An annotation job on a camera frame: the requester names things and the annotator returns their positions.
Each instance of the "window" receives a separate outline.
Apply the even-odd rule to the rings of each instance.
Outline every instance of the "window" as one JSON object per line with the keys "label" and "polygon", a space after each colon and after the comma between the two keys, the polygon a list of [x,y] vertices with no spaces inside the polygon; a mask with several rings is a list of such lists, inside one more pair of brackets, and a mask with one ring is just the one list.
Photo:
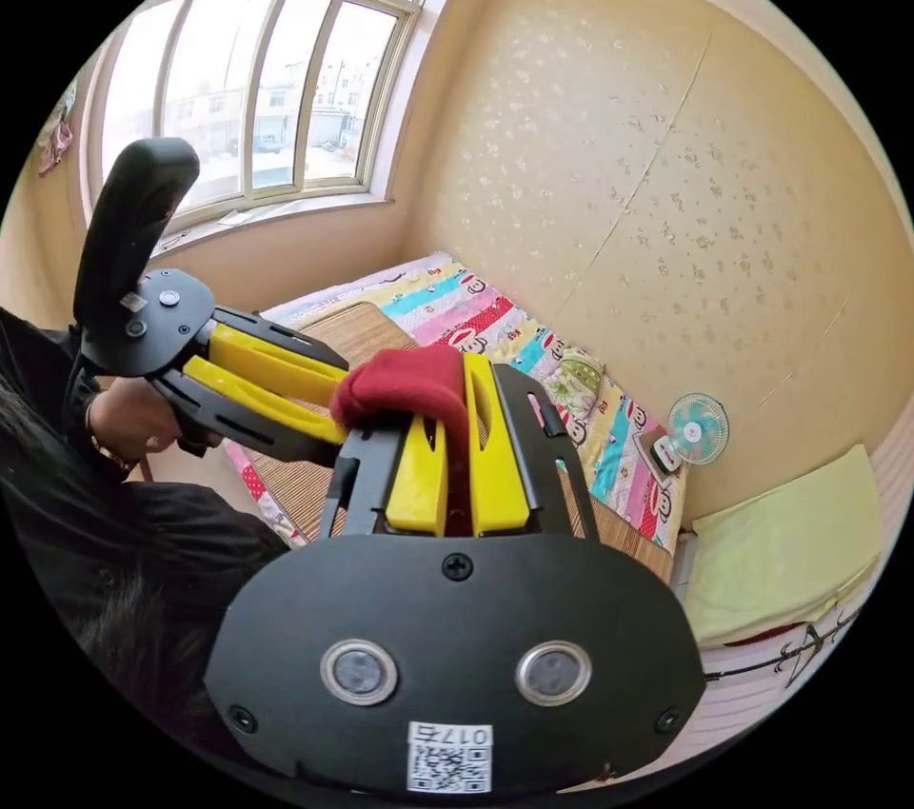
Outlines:
{"label": "window", "polygon": [[89,110],[93,195],[149,136],[183,137],[200,157],[185,222],[367,190],[416,1],[148,0],[112,36]]}

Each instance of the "small electric fan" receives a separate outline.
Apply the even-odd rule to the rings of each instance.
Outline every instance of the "small electric fan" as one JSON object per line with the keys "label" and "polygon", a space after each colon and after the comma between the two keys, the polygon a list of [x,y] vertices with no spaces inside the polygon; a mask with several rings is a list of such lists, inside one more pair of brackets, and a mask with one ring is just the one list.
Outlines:
{"label": "small electric fan", "polygon": [[729,431],[720,403],[704,393],[689,393],[670,409],[667,434],[654,443],[654,455],[670,473],[683,461],[709,464],[723,453]]}

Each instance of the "person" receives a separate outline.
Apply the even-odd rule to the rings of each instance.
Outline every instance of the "person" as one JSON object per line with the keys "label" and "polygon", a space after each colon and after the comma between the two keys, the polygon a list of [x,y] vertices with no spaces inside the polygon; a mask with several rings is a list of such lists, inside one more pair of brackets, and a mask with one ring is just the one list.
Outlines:
{"label": "person", "polygon": [[78,346],[74,327],[0,308],[0,497],[45,596],[109,681],[178,740],[244,761],[203,675],[236,593],[288,548],[209,488],[126,482],[179,426],[143,379],[71,382]]}

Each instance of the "label sticker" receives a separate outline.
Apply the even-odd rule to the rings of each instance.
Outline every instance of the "label sticker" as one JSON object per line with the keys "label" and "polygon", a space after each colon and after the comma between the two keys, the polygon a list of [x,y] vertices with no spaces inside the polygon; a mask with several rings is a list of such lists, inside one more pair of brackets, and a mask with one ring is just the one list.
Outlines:
{"label": "label sticker", "polygon": [[128,292],[122,299],[121,304],[131,313],[137,314],[148,304],[145,298],[140,298],[135,292]]}
{"label": "label sticker", "polygon": [[413,793],[489,793],[491,726],[409,725],[407,789]]}

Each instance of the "bracelet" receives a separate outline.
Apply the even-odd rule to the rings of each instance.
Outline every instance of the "bracelet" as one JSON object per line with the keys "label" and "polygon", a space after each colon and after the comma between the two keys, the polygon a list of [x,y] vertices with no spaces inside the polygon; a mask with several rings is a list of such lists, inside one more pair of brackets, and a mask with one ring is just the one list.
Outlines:
{"label": "bracelet", "polygon": [[92,423],[91,423],[91,419],[89,418],[89,414],[91,413],[91,410],[92,410],[92,404],[97,399],[98,399],[98,396],[93,397],[89,401],[89,405],[86,407],[86,432],[89,435],[89,441],[92,444],[92,449],[95,451],[96,454],[99,454],[100,456],[104,457],[106,460],[110,460],[115,466],[117,466],[119,469],[123,470],[125,473],[130,473],[133,471],[133,468],[136,466],[136,463],[139,463],[139,461],[137,461],[136,463],[130,463],[129,461],[124,460],[123,457],[119,457],[117,454],[115,454],[113,450],[110,450],[109,448],[107,448],[103,444],[101,444],[99,442],[98,438],[95,437],[95,432],[92,430]]}

